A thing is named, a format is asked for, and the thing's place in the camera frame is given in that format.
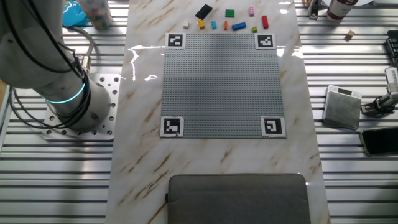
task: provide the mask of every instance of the white marble surface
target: white marble surface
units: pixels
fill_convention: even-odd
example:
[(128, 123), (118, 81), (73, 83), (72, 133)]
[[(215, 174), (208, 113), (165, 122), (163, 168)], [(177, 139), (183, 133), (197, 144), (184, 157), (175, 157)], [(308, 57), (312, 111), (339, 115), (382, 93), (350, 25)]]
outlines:
[[(204, 3), (213, 10), (200, 30), (195, 14)], [(235, 9), (235, 18), (225, 18), (225, 9)], [(287, 140), (160, 139), (164, 34), (233, 33), (231, 25), (239, 22), (248, 27), (237, 33), (252, 26), (261, 33), (262, 15), (269, 20), (265, 32), (277, 37)], [(222, 173), (300, 173), (308, 182), (312, 223), (330, 222), (293, 0), (132, 0), (115, 136), (107, 224), (167, 223), (171, 176)]]

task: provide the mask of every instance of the metal mounting plate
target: metal mounting plate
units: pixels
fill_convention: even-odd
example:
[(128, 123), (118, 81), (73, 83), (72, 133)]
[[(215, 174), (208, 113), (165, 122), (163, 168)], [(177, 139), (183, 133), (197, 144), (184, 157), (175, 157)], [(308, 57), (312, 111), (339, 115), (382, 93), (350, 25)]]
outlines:
[[(119, 74), (90, 74), (90, 78), (94, 82), (103, 85), (108, 91), (111, 98), (111, 106), (106, 119), (101, 124), (94, 127), (91, 131), (78, 134), (76, 131), (69, 128), (65, 129), (43, 129), (42, 136), (49, 141), (68, 141), (68, 140), (112, 140), (114, 138), (114, 129), (116, 124), (116, 112), (118, 110), (118, 98), (121, 76)], [(47, 108), (45, 114), (45, 122), (51, 125), (60, 124), (58, 117)]]

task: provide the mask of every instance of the black phone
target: black phone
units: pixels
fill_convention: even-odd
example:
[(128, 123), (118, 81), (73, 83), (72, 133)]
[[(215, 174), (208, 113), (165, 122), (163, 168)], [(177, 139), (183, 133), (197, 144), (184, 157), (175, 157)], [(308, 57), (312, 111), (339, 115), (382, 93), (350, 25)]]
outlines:
[(362, 131), (359, 137), (366, 156), (398, 154), (398, 127)]

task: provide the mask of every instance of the white device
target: white device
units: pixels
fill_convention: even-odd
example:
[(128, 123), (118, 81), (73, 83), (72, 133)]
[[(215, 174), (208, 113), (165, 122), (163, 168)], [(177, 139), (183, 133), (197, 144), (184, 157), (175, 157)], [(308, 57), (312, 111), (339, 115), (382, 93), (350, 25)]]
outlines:
[(326, 93), (324, 122), (349, 129), (359, 127), (362, 94), (330, 85)]

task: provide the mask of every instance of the blue lego brick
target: blue lego brick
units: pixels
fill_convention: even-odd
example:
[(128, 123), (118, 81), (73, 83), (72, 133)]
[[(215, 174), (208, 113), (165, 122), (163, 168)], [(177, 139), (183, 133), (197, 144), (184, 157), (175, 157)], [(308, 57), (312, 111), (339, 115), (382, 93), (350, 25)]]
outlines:
[(212, 29), (217, 29), (216, 21), (212, 21), (212, 22), (211, 22), (211, 28), (212, 28)]
[(232, 30), (236, 31), (238, 29), (243, 29), (245, 27), (246, 27), (246, 23), (245, 22), (241, 22), (239, 24), (232, 25)]

